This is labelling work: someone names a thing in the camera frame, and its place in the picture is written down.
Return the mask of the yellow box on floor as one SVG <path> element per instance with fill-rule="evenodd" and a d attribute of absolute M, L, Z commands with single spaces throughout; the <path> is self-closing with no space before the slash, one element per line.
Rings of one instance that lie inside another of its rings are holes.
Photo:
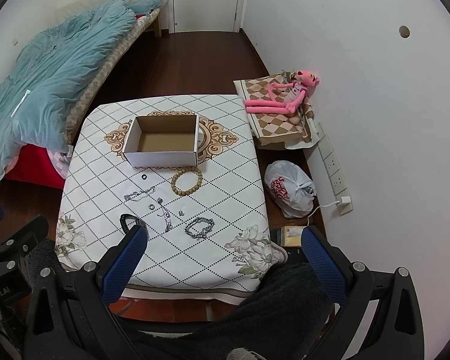
<path fill-rule="evenodd" d="M 279 245 L 283 248 L 300 248 L 302 246 L 302 232 L 304 229 L 304 226 L 283 226 L 277 235 Z"/>

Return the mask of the white power strip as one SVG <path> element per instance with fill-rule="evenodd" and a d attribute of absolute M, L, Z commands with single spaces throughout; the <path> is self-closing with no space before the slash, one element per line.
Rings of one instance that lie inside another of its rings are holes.
<path fill-rule="evenodd" d="M 341 165 L 339 164 L 337 154 L 332 147 L 332 143 L 325 131 L 325 128 L 320 122 L 315 122 L 314 128 L 316 136 L 319 139 L 317 148 L 322 160 L 322 165 L 324 166 L 325 172 L 327 173 L 328 181 L 331 185 L 331 191 L 333 192 L 335 198 L 345 195 L 351 196 L 348 189 L 348 184 L 345 180 L 345 175 L 342 171 Z M 352 210 L 353 201 L 351 204 L 346 206 L 337 206 L 337 213 L 339 216 L 346 215 Z"/>

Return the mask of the white plastic bag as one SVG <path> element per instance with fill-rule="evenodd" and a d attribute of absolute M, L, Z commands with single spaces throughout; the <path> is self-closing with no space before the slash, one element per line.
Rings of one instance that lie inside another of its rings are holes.
<path fill-rule="evenodd" d="M 313 210 L 314 182 L 296 164 L 274 161 L 266 168 L 264 182 L 285 218 L 303 218 Z"/>

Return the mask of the white patterned tablecloth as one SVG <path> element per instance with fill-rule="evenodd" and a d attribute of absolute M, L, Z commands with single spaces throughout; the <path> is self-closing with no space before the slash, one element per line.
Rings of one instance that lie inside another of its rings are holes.
<path fill-rule="evenodd" d="M 192 113 L 200 119 L 198 172 L 134 168 L 122 156 L 136 116 Z M 128 297 L 237 305 L 287 259 L 271 239 L 253 136 L 235 95 L 147 97 L 91 112 L 61 198 L 55 250 L 62 266 L 76 271 L 101 259 L 122 240 L 124 214 L 148 230 Z"/>

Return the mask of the bed with patterned mattress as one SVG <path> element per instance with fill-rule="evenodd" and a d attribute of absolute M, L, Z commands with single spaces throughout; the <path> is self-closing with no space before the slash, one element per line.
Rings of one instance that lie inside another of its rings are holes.
<path fill-rule="evenodd" d="M 137 5 L 140 8 L 145 7 L 145 12 L 136 14 L 134 26 L 107 54 L 100 69 L 69 108 L 63 133 L 65 142 L 68 144 L 67 151 L 51 150 L 32 144 L 24 145 L 19 155 L 6 168 L 4 177 L 7 180 L 44 185 L 55 189 L 63 188 L 71 160 L 72 143 L 79 135 L 86 113 L 108 75 L 143 32 L 153 30 L 156 36 L 161 36 L 159 13 L 164 5 L 159 7 L 158 0 L 145 0 Z"/>

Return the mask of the white cardboard box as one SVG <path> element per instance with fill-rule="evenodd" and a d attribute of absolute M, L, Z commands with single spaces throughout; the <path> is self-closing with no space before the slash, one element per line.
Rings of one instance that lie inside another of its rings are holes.
<path fill-rule="evenodd" d="M 122 154 L 132 167 L 195 167 L 199 118 L 190 115 L 136 116 Z"/>

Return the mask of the brown checkered cushion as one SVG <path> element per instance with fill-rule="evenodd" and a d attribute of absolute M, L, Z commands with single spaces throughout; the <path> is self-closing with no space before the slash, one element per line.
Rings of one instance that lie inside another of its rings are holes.
<path fill-rule="evenodd" d="M 291 72 L 281 72 L 270 76 L 288 75 Z M 237 94 L 246 100 L 248 95 L 245 91 L 246 80 L 234 82 Z M 278 144 L 288 150 L 308 149 L 318 143 L 314 128 L 314 111 L 309 97 L 297 109 L 293 115 L 276 114 L 247 114 L 247 118 L 253 135 L 263 146 Z"/>

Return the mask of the pink panther plush toy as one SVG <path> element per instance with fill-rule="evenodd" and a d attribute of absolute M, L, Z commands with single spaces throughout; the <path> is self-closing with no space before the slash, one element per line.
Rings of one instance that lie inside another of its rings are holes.
<path fill-rule="evenodd" d="M 310 89 L 320 83 L 313 72 L 299 70 L 282 76 L 267 76 L 244 82 L 248 95 L 244 107 L 249 114 L 291 116 L 304 103 Z"/>

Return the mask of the blue duvet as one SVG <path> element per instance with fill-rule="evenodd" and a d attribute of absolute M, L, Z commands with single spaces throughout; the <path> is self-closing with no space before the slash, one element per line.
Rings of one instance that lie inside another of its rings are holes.
<path fill-rule="evenodd" d="M 71 107 L 107 57 L 160 0 L 105 4 L 38 33 L 0 84 L 0 180 L 25 145 L 65 153 Z"/>

